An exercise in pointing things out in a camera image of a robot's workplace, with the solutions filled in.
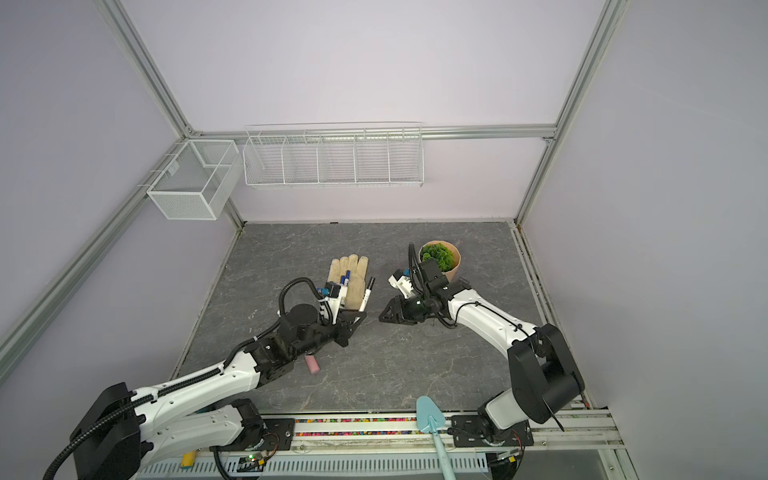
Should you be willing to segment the white marker pen six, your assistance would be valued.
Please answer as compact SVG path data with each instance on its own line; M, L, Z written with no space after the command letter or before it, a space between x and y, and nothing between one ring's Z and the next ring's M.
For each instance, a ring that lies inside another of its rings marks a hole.
M367 307L367 304L368 304L371 292L373 290L373 289L369 290L366 287L365 287L365 290L364 290L364 294L363 294L363 298L362 298L360 307L358 309L358 311L360 311L360 312L364 312L366 310L366 307Z

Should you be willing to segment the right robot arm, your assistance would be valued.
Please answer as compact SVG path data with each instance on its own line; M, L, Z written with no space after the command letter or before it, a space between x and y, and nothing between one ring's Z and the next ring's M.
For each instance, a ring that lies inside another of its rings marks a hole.
M510 387L478 408L479 425L470 435L500 444L517 426L554 420L584 393L581 372L556 326L537 326L504 312L466 280L448 280L434 260L396 270L388 282L398 294L379 315L381 322L436 319L446 328L464 326L505 357Z

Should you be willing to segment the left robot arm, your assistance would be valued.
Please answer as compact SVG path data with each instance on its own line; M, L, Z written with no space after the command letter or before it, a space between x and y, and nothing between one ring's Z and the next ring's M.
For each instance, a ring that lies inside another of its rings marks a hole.
M197 449L277 450L286 435L273 428L245 393L278 379L295 361L328 343L348 345L362 307L299 304L234 347L224 360L165 383L105 389L43 476L73 459L80 479L130 479L142 468Z

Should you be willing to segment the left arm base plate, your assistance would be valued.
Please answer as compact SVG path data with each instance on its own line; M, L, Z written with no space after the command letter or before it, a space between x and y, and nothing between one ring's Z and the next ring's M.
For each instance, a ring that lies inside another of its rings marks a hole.
M245 426L242 431L223 446L221 451L285 451L289 450L294 437L293 418L267 418L258 425Z

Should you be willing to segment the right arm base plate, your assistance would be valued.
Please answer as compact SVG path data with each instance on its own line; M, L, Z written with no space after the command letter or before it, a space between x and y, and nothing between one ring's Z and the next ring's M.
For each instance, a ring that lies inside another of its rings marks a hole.
M479 414L453 415L448 433L457 447L529 447L534 445L527 421L506 429L496 427L490 419Z

